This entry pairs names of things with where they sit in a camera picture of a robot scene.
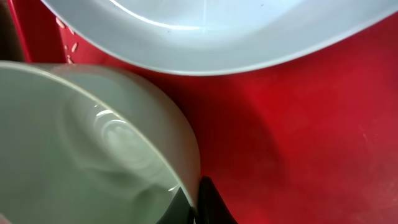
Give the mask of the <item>mint green bowl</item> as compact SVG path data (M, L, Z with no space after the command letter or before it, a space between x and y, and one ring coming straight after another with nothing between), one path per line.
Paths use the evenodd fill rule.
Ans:
M1 62L2 223L157 223L178 189L197 223L199 182L189 122L145 78Z

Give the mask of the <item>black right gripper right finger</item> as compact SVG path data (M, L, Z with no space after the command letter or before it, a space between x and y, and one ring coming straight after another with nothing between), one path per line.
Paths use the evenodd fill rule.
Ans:
M198 194L200 224L238 224L209 177L202 177Z

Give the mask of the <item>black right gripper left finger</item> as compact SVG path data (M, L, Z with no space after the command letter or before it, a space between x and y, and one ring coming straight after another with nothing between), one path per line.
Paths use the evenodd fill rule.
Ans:
M194 224L195 215L182 189L178 189L157 224Z

